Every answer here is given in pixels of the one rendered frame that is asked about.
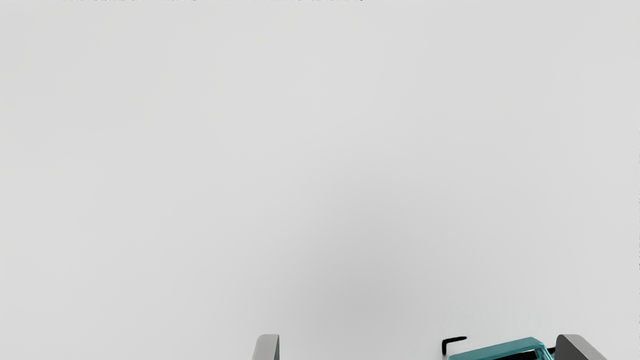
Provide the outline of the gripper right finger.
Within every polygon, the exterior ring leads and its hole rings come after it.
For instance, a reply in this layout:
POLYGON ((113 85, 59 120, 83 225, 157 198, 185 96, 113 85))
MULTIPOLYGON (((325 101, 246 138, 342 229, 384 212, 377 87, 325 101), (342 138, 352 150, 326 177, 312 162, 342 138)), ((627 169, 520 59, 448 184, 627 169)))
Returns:
POLYGON ((576 333, 560 334, 556 339, 555 360, 608 360, 589 341, 576 333))

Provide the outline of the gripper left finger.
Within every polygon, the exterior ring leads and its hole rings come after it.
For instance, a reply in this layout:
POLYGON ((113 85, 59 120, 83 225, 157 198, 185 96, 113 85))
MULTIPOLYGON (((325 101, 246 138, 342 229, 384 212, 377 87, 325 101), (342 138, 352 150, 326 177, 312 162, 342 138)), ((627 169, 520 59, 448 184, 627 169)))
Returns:
POLYGON ((259 335, 252 360, 281 360, 280 336, 277 333, 259 335))

